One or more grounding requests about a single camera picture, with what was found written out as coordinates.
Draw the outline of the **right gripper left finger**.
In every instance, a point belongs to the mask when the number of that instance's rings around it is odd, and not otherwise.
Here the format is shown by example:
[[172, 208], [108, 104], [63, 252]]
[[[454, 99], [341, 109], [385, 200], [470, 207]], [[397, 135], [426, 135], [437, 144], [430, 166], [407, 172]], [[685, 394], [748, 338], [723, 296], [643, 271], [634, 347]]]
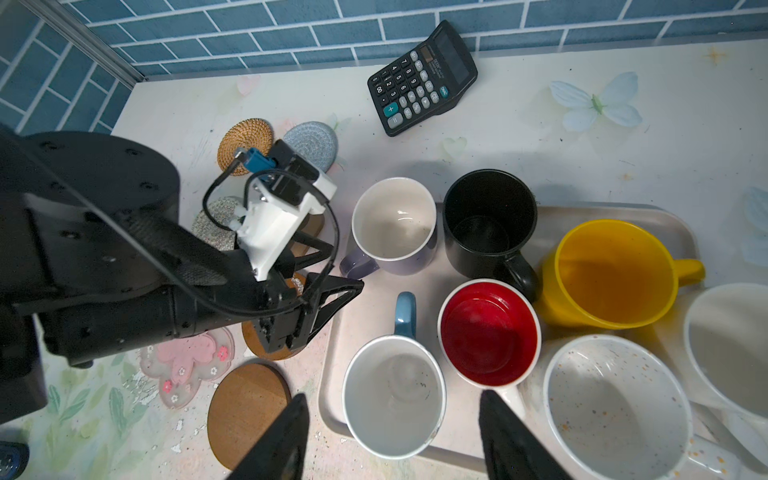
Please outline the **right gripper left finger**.
[[309, 426], [306, 395], [299, 393], [230, 473], [228, 479], [301, 479]]

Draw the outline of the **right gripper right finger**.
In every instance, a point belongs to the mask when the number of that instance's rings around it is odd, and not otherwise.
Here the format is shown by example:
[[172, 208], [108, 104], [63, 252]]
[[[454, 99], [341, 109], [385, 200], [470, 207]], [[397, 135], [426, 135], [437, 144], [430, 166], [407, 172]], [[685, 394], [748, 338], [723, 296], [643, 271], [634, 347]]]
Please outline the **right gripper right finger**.
[[481, 394], [479, 426], [491, 480], [571, 479], [493, 390], [484, 390]]

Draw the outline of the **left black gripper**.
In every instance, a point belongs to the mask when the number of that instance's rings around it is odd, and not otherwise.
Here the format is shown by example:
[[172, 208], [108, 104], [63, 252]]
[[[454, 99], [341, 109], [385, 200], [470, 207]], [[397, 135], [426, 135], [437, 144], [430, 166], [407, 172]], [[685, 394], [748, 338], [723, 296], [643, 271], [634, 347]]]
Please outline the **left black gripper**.
[[[291, 243], [305, 248], [293, 255]], [[251, 352], [297, 354], [346, 305], [359, 296], [362, 280], [334, 277], [335, 246], [313, 236], [293, 237], [280, 252], [265, 290], [266, 310], [274, 315], [251, 322]]]

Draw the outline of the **lilac mug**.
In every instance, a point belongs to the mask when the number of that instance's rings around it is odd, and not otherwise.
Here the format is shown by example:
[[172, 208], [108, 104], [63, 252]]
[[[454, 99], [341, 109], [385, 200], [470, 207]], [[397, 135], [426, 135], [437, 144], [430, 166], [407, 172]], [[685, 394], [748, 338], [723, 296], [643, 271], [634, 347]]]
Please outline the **lilac mug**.
[[354, 246], [340, 264], [344, 277], [360, 280], [379, 269], [413, 275], [424, 270], [436, 254], [437, 205], [420, 182], [387, 178], [360, 197], [351, 232]]

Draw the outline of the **pale woven round coaster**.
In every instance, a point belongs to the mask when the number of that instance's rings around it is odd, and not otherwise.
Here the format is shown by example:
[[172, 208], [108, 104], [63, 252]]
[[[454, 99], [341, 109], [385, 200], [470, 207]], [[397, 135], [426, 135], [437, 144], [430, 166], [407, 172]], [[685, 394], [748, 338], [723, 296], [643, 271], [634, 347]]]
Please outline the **pale woven round coaster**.
[[[238, 205], [242, 205], [240, 198], [226, 196], [210, 201], [208, 209], [217, 222], [226, 224], [235, 219], [235, 208]], [[236, 233], [219, 228], [208, 218], [204, 211], [200, 211], [196, 216], [191, 232], [200, 240], [220, 251], [231, 251], [236, 245]]]

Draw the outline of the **blue woven round coaster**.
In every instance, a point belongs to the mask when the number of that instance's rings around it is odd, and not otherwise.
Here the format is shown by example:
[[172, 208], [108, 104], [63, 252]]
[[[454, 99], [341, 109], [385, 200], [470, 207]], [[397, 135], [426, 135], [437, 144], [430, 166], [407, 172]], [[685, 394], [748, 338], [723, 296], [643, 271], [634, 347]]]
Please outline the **blue woven round coaster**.
[[338, 139], [335, 131], [319, 121], [308, 121], [291, 128], [282, 140], [291, 149], [322, 172], [336, 160]]

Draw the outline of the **pink flower coaster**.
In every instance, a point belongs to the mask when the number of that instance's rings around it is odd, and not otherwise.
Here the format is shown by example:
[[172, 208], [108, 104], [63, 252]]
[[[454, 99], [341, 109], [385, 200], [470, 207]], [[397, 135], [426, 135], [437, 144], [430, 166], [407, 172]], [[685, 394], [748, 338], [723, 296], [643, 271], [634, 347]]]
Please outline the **pink flower coaster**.
[[224, 376], [234, 356], [234, 337], [227, 328], [219, 328], [142, 348], [140, 369], [158, 381], [159, 397], [169, 409], [181, 409], [203, 381]]

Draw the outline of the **tan rattan round coaster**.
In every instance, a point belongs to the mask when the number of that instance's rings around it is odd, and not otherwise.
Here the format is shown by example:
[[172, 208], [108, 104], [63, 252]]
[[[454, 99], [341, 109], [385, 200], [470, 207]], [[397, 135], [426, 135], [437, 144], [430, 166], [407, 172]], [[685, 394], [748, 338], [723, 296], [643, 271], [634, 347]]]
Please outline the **tan rattan round coaster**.
[[260, 118], [242, 120], [234, 125], [223, 137], [217, 153], [217, 162], [225, 171], [234, 161], [238, 148], [257, 149], [267, 155], [275, 141], [274, 131], [269, 122]]

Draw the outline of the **brown paw print coaster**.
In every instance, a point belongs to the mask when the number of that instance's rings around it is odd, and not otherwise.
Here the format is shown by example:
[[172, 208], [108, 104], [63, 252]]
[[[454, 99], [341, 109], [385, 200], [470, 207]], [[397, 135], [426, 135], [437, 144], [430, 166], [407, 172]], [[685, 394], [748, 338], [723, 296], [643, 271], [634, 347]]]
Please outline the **brown paw print coaster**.
[[[308, 215], [300, 225], [300, 231], [316, 237], [324, 228], [325, 217], [323, 215]], [[304, 256], [311, 248], [307, 245], [293, 241], [291, 252], [295, 257]]]

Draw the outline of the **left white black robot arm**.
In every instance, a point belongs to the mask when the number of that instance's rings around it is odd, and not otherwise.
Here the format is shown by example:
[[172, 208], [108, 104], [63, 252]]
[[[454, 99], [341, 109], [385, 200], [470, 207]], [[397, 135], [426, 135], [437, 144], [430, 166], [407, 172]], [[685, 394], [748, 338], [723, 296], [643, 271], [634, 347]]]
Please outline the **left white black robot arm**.
[[94, 132], [1, 131], [1, 419], [44, 408], [40, 352], [102, 357], [241, 322], [299, 351], [364, 288], [332, 274], [336, 242], [268, 221], [328, 211], [332, 185], [283, 142], [254, 175], [237, 245], [180, 226], [180, 176], [155, 150]]

